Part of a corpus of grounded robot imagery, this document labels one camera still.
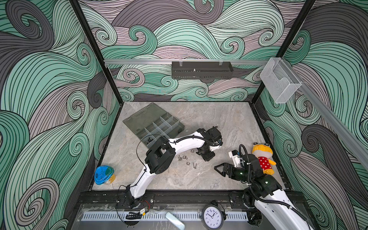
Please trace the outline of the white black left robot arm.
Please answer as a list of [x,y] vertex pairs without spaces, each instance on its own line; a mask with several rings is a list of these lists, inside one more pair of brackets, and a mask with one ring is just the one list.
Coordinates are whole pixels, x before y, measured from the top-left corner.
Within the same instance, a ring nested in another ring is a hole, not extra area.
[[123,207],[137,207],[154,177],[166,171],[176,155],[191,149],[197,149],[196,154],[201,156],[205,162],[208,162],[215,157],[214,151],[222,145],[222,135],[216,126],[209,130],[200,128],[191,135],[177,139],[159,136],[146,152],[143,169],[139,176],[131,185],[126,187]]

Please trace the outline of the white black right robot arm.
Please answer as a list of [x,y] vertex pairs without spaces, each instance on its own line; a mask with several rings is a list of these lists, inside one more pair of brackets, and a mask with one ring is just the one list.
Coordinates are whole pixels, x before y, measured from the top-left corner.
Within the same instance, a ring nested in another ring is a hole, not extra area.
[[253,143],[248,153],[244,145],[228,153],[232,163],[222,163],[223,177],[247,185],[242,201],[249,209],[256,210],[256,218],[249,223],[256,225],[266,217],[276,230],[311,230],[308,219],[290,201],[281,184],[274,178],[273,151],[268,143]]

